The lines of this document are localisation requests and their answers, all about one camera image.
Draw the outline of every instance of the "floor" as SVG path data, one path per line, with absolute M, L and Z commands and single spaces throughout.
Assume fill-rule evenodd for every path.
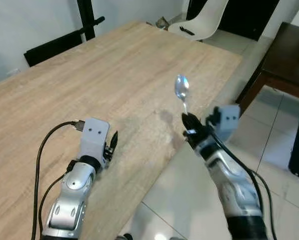
M 214 99 L 214 106 L 233 103 L 272 40 L 258 42 L 225 31 L 204 41 L 243 56 L 243 61 Z M 241 117 L 227 146 L 266 180 L 274 206 L 279 240 L 299 240 L 299 178 L 287 170 L 299 122 L 299 99 L 264 87 Z M 268 229 L 268 199 L 260 185 Z M 135 240 L 230 240 L 218 194 L 202 158 L 185 143 L 147 193 L 123 233 Z

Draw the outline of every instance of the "light wood grain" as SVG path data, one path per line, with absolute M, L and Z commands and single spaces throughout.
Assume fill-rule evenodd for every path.
M 145 23 L 132 22 L 0 82 L 0 240 L 30 239 L 34 170 L 46 133 L 95 117 L 118 130 L 110 167 L 88 200 L 82 240 L 113 240 L 183 142 L 178 73 L 200 115 L 241 58 Z M 41 159 L 43 191 L 76 157 L 81 133 L 60 129 Z M 44 220 L 59 192 L 46 200 Z

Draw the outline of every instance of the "robotic hand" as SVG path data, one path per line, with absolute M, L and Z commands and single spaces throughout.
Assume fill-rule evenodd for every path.
M 205 160 L 217 187 L 232 238 L 267 240 L 262 197 L 257 184 L 254 186 L 247 179 L 246 173 L 250 175 L 250 170 L 239 160 L 242 165 L 238 164 L 220 147 L 224 146 L 222 141 L 226 141 L 237 128 L 239 114 L 240 109 L 236 105 L 216 107 L 213 114 L 206 118 L 206 125 L 202 125 L 195 115 L 183 113 L 182 121 L 187 129 L 183 135 Z
M 96 174 L 107 167 L 118 142 L 116 132 L 106 146 L 106 137 L 110 125 L 108 122 L 88 118 L 79 121 L 82 131 L 80 152 L 74 164 L 61 181 L 61 191 L 52 205 L 46 225 L 43 228 L 42 240 L 78 239 L 85 216 L 87 198 Z

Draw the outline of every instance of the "dark wooden table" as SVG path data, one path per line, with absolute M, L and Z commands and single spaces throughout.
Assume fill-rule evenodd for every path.
M 273 43 L 235 101 L 241 114 L 264 85 L 299 98 L 299 26 L 281 24 Z

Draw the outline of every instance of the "white chair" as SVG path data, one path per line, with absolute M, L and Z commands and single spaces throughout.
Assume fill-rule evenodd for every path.
M 168 31 L 191 40 L 207 39 L 218 29 L 228 1 L 207 0 L 197 17 L 189 21 L 176 22 L 168 27 Z M 194 35 L 190 35 L 180 28 L 184 28 Z

